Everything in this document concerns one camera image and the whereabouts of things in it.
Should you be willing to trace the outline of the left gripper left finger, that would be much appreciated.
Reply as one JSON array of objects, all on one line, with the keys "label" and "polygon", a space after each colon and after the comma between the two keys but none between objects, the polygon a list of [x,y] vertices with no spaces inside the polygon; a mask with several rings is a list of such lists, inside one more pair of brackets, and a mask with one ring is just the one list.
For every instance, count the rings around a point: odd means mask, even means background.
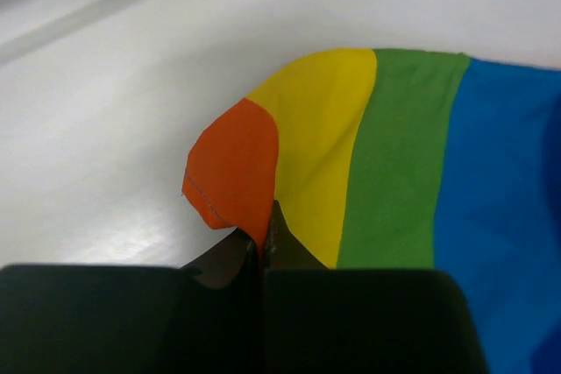
[{"label": "left gripper left finger", "polygon": [[180,267],[8,265],[4,373],[260,373],[259,256],[235,230]]}]

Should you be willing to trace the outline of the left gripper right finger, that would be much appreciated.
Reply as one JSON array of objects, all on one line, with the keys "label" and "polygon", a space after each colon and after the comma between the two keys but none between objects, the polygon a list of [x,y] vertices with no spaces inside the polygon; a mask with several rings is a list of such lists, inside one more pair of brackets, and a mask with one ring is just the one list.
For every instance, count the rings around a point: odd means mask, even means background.
[{"label": "left gripper right finger", "polygon": [[488,371],[451,277],[424,269],[329,269],[290,232],[278,203],[263,281],[268,373]]}]

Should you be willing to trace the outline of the rainbow striped shorts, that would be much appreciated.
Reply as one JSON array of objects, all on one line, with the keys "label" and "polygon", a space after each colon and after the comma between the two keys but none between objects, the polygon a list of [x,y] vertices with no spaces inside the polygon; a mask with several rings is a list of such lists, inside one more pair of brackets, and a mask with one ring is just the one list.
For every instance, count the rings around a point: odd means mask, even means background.
[{"label": "rainbow striped shorts", "polygon": [[447,272],[494,373],[560,370],[560,73],[460,53],[295,60],[188,154],[183,195],[259,247],[279,206],[331,269]]}]

